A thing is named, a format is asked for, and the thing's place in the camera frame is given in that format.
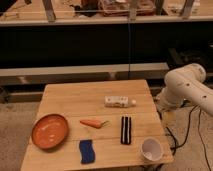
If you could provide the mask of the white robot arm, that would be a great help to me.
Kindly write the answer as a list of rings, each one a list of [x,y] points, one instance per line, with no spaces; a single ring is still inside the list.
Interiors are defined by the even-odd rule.
[[[188,100],[213,117],[213,89],[203,84],[205,79],[206,71],[197,63],[170,70],[164,77],[165,87],[156,96],[157,110],[175,110]]]

